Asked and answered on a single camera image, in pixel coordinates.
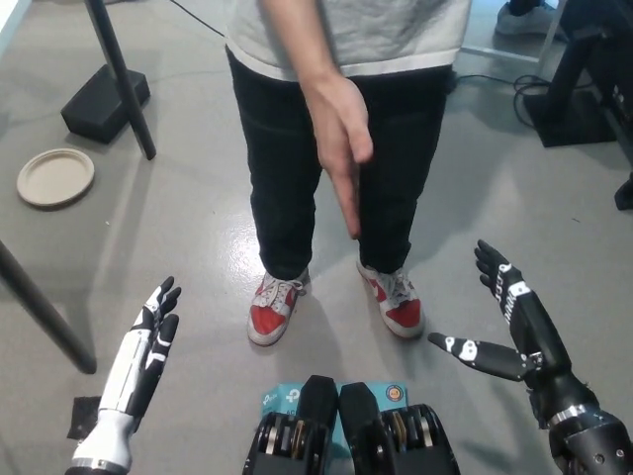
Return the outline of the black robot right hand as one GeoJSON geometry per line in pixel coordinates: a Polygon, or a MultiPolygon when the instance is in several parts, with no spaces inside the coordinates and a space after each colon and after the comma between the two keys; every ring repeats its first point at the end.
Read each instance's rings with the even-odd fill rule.
{"type": "Polygon", "coordinates": [[[525,383],[543,428],[597,409],[597,396],[574,374],[552,319],[522,272],[482,239],[474,254],[480,281],[497,300],[514,346],[441,332],[430,333],[428,341],[471,369],[525,383]]]}

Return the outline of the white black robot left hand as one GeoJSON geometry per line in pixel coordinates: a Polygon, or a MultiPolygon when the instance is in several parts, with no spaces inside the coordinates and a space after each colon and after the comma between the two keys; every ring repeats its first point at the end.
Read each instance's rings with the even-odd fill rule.
{"type": "Polygon", "coordinates": [[[73,400],[69,439],[77,442],[68,474],[128,474],[131,440],[161,379],[179,317],[181,289],[168,277],[143,304],[124,335],[99,396],[73,400]]]}

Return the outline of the person's bare right hand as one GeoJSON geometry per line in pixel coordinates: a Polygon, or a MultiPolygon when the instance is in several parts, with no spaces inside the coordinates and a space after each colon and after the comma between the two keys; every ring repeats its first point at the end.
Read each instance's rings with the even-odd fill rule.
{"type": "Polygon", "coordinates": [[[311,116],[318,161],[332,183],[350,237],[358,239],[359,167],[373,156],[364,98],[351,80],[339,74],[305,80],[301,88],[311,116]]]}

